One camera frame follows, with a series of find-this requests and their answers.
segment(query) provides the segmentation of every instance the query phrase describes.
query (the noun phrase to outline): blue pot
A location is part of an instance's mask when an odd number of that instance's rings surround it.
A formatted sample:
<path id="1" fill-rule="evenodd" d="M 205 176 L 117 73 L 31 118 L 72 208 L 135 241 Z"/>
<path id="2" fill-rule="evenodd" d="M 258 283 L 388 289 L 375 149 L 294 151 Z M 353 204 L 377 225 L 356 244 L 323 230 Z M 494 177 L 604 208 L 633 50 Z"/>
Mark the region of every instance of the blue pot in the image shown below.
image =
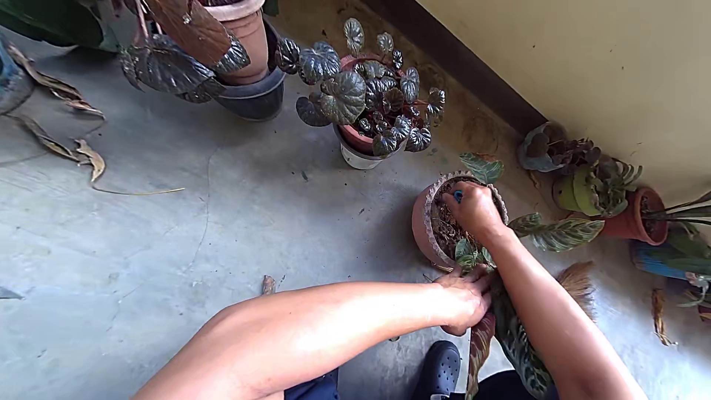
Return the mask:
<path id="1" fill-rule="evenodd" d="M 7 52 L 8 41 L 0 33 L 0 115 L 16 109 L 32 94 L 32 78 Z"/>

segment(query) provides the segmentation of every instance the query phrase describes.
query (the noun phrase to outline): prayer plant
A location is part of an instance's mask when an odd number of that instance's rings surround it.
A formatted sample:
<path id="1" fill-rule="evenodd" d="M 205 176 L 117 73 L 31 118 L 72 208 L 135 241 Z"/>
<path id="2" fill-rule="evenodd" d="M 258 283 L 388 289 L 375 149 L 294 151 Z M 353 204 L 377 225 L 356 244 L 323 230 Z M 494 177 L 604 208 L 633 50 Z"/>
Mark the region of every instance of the prayer plant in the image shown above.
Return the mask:
<path id="1" fill-rule="evenodd" d="M 361 53 L 363 27 L 351 18 L 343 27 L 353 65 L 343 70 L 341 59 L 328 43 L 299 46 L 292 39 L 279 40 L 277 65 L 288 74 L 299 74 L 307 85 L 320 91 L 296 101 L 296 111 L 306 124 L 352 125 L 373 138 L 373 154 L 385 156 L 405 143 L 406 152 L 421 152 L 432 142 L 431 129 L 442 122 L 444 91 L 430 88 L 427 101 L 418 100 L 419 73 L 402 69 L 402 52 L 392 36 L 377 37 L 378 56 Z"/>
<path id="2" fill-rule="evenodd" d="M 483 185 L 492 185 L 503 173 L 503 163 L 492 156 L 466 153 L 460 158 Z M 518 237 L 530 237 L 537 248 L 558 252 L 590 242 L 602 230 L 604 221 L 569 218 L 544 224 L 540 214 L 534 213 L 518 217 L 508 226 Z M 536 399 L 544 399 L 552 388 L 553 379 L 529 342 L 491 255 L 479 242 L 469 237 L 457 243 L 455 253 L 457 264 L 463 271 L 471 271 L 476 264 L 484 264 L 497 274 L 491 284 L 491 309 L 480 323 L 471 328 L 472 355 L 466 398 L 471 399 L 476 394 L 476 373 L 488 356 L 491 337 L 494 336 L 529 393 Z"/>

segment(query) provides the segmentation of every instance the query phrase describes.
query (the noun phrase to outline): gray floor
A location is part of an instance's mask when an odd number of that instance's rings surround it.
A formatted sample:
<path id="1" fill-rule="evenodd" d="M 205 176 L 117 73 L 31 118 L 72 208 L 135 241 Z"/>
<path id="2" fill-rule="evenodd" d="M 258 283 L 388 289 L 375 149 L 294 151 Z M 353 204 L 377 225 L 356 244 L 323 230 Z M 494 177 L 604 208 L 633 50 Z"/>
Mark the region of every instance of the gray floor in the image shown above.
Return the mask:
<path id="1" fill-rule="evenodd" d="M 278 290 L 437 276 L 412 239 L 410 214 L 423 188 L 461 168 L 462 149 L 448 145 L 447 133 L 430 152 L 357 171 L 331 128 L 296 116 L 293 104 L 308 88 L 294 77 L 279 117 L 257 124 L 215 103 L 136 91 L 113 60 L 10 37 L 38 69 L 105 112 L 107 124 L 90 138 L 107 163 L 100 187 L 186 190 L 100 193 L 88 186 L 88 167 L 53 155 L 0 168 L 0 285 L 26 297 L 0 300 L 0 398 L 126 399 L 210 316 L 259 295 L 264 274 Z M 18 112 L 57 138 L 97 124 L 40 90 Z M 0 163 L 41 154 L 26 132 L 0 121 Z M 512 216 L 555 213 L 545 195 L 525 190 L 530 182 L 514 163 L 507 168 L 499 186 Z M 626 243 L 599 239 L 566 254 L 535 254 L 553 273 L 597 262 L 598 325 L 651 399 L 707 395 L 707 330 L 693 310 L 670 306 L 669 335 L 679 345 L 659 343 L 649 305 L 657 282 L 634 270 Z M 342 397 L 407 398 L 424 352 L 441 338 L 454 340 L 466 361 L 465 339 L 439 328 L 405 335 L 347 363 Z M 494 346 L 482 377 L 510 368 Z"/>

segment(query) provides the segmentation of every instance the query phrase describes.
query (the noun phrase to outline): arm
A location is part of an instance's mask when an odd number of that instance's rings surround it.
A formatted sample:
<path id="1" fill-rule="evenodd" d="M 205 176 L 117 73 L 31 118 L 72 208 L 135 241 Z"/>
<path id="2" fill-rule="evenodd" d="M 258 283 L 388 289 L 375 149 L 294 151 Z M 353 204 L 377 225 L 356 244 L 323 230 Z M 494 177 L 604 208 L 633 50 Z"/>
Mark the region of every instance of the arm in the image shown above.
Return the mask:
<path id="1" fill-rule="evenodd" d="M 487 279 L 336 283 L 220 311 L 134 400 L 261 399 L 321 376 L 387 338 L 433 326 L 462 335 L 489 306 Z"/>
<path id="2" fill-rule="evenodd" d="M 454 217 L 491 253 L 526 333 L 561 399 L 646 399 L 605 336 L 501 221 L 491 191 L 469 182 Z"/>

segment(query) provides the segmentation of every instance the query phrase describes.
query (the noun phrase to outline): clay pot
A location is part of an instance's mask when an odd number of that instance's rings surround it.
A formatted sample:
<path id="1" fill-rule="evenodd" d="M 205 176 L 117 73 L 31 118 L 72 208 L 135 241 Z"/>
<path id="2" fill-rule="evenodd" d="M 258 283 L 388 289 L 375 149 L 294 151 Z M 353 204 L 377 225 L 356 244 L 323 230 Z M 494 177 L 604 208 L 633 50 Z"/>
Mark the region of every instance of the clay pot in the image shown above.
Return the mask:
<path id="1" fill-rule="evenodd" d="M 264 0 L 242 0 L 225 6 L 205 7 L 212 16 L 240 39 L 250 56 L 250 64 L 232 73 L 220 74 L 231 85 L 259 82 L 269 72 L 267 34 L 262 22 Z"/>
<path id="2" fill-rule="evenodd" d="M 647 242 L 652 246 L 659 246 L 664 243 L 669 223 L 667 221 L 655 221 L 654 232 L 650 236 L 644 229 L 642 222 L 642 198 L 647 199 L 650 211 L 664 210 L 664 203 L 657 192 L 648 187 L 641 187 L 634 193 L 627 195 L 629 205 L 625 211 L 610 219 L 605 219 L 605 227 L 600 234 L 613 238 L 636 239 Z"/>
<path id="3" fill-rule="evenodd" d="M 434 196 L 439 189 L 450 179 L 459 177 L 470 178 L 471 181 L 477 182 L 474 175 L 469 171 L 457 171 L 446 174 L 423 190 L 417 197 L 417 200 L 415 200 L 415 206 L 412 207 L 412 234 L 415 236 L 417 247 L 419 247 L 419 250 L 425 257 L 441 270 L 450 270 L 456 265 L 456 261 L 452 260 L 439 247 L 437 240 L 434 238 L 434 232 L 432 230 L 432 204 L 434 203 Z M 493 202 L 501 215 L 501 219 L 504 223 L 508 224 L 508 214 L 503 199 L 493 185 L 489 185 L 489 188 L 491 188 Z"/>
<path id="4" fill-rule="evenodd" d="M 363 53 L 357 58 L 351 55 L 343 57 L 341 59 L 341 70 L 350 71 L 353 70 L 353 66 L 362 60 L 378 60 L 381 57 L 374 54 Z M 365 154 L 367 156 L 373 157 L 373 139 L 363 136 L 358 133 L 358 130 L 351 125 L 339 125 L 338 129 L 341 131 L 344 140 L 352 147 L 354 150 Z"/>

